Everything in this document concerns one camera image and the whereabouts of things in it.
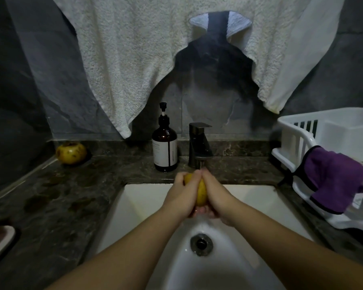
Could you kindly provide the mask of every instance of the purple cleaning cloth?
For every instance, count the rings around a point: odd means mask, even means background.
[[[341,153],[314,146],[295,171],[313,191],[311,200],[333,214],[342,214],[356,193],[363,192],[363,166]]]

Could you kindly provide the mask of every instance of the dish rack tray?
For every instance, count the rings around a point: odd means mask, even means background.
[[[278,124],[282,127],[281,147],[273,149],[272,155],[291,172],[315,145],[343,153],[363,164],[363,108],[282,116],[278,118]],[[363,193],[356,194],[344,214],[331,214],[310,200],[314,192],[297,176],[293,177],[293,189],[333,227],[363,230]]]

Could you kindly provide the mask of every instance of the white plate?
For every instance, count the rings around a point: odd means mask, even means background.
[[[0,253],[10,245],[15,237],[15,229],[11,226],[0,227]]]

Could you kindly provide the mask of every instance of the tiled wall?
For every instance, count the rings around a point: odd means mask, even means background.
[[[46,143],[51,137],[5,0],[0,0],[0,190],[53,155]]]
[[[95,100],[75,35],[52,0],[6,0],[56,139],[121,139]],[[176,57],[133,122],[134,139],[157,127],[158,103],[168,102],[171,126],[185,135],[192,121],[213,127],[212,138],[275,138],[277,115],[256,98],[251,64],[215,35],[195,40]],[[281,115],[363,107],[363,0],[346,0],[339,33]]]

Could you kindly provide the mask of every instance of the hand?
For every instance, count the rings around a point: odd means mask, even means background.
[[[206,212],[201,208],[194,209],[199,182],[202,179],[202,171],[196,170],[189,183],[184,186],[184,175],[186,174],[187,172],[179,172],[176,175],[175,181],[163,203],[163,206],[173,206],[175,210],[179,211],[183,219],[190,215],[195,216]]]
[[[208,200],[216,215],[222,222],[229,225],[226,215],[237,199],[205,168],[202,169],[202,177],[207,190]]]

